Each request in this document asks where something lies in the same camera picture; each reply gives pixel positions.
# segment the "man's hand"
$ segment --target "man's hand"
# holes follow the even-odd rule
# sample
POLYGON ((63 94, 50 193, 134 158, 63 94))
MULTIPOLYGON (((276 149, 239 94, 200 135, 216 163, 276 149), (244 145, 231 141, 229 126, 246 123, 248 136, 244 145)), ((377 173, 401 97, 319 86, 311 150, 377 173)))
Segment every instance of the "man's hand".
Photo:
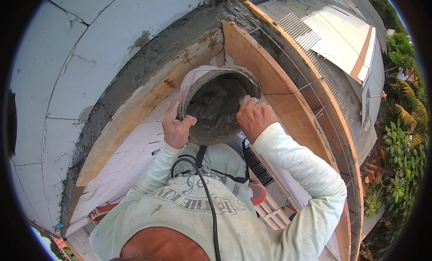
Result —
POLYGON ((251 144, 271 124, 277 122, 273 108, 263 101, 246 95, 240 104, 237 121, 251 144))
POLYGON ((189 128, 197 123, 197 119, 187 115, 183 121, 177 119, 177 109, 181 98, 185 95, 187 88, 182 89, 168 110, 163 114, 161 122, 165 142, 175 149, 181 149, 189 137, 189 128))

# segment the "long-sleeve shirt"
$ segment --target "long-sleeve shirt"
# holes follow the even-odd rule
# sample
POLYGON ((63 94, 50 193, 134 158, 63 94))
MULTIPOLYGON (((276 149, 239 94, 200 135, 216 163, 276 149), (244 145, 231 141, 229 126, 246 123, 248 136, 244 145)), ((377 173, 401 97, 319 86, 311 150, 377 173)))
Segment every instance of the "long-sleeve shirt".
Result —
MULTIPOLYGON (((342 214, 347 196, 343 180, 324 160, 298 145, 279 123, 262 132, 253 147, 267 162, 289 172, 312 199, 289 226, 268 232, 253 211, 246 183, 233 184, 230 178, 206 173, 217 214, 221 259, 316 260, 342 214), (235 185, 239 185, 236 194, 235 185)), ((195 156, 197 151, 197 146, 176 150, 162 144, 135 187, 91 233, 90 245, 100 260, 119 257, 134 234, 152 226, 185 234, 215 260, 212 214, 199 176, 191 173, 171 178, 178 156, 195 156)), ((225 144, 209 146, 202 163, 227 174, 245 171, 241 157, 225 144)))

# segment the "building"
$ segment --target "building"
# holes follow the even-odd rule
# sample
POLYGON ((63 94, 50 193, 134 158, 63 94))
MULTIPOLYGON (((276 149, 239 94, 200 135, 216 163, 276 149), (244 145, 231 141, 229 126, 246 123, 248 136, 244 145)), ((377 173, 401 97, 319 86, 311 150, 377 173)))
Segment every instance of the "building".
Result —
MULTIPOLYGON (((251 50, 257 47, 250 41, 254 38, 270 54, 256 53, 263 64, 277 69, 270 74, 283 76, 286 84, 280 89, 294 95, 283 97, 289 105, 265 96, 287 132, 346 181, 346 210, 325 255, 330 260, 355 257, 362 223, 359 164, 376 139, 373 122, 379 99, 370 97, 381 92, 374 84, 380 81, 380 70, 375 70, 380 52, 373 35, 379 33, 364 20, 360 23, 356 11, 331 0, 295 2, 300 7, 272 0, 258 8, 245 0, 226 0, 216 7, 203 6, 209 0, 82 1, 45 0, 24 35, 12 71, 18 138, 11 166, 17 195, 31 221, 65 238, 84 260, 97 259, 88 244, 93 225, 88 215, 121 200, 157 153, 163 139, 159 118, 182 77, 203 64, 228 63, 229 57, 254 68, 242 60, 247 55, 239 57, 247 49, 235 56, 234 46, 227 45, 220 21, 226 20, 247 32, 251 38, 241 40, 251 50), (268 11, 270 3, 282 5, 285 12, 268 11), (356 46, 345 64, 336 60, 340 49, 332 50, 334 60, 326 57, 325 48, 314 51, 320 41, 329 40, 322 32, 331 30, 316 23, 316 11, 336 13, 335 26, 343 25, 341 16, 361 24, 352 28, 360 36, 346 44, 356 46), (303 30, 296 31, 293 24, 303 30), (361 53, 366 38, 367 63, 352 74, 356 52, 361 53), (298 121, 290 121, 289 115, 298 121)), ((259 72, 254 75, 263 85, 272 85, 259 72)), ((277 182, 271 185, 292 197, 294 209, 301 209, 310 197, 281 170, 270 169, 277 182)))

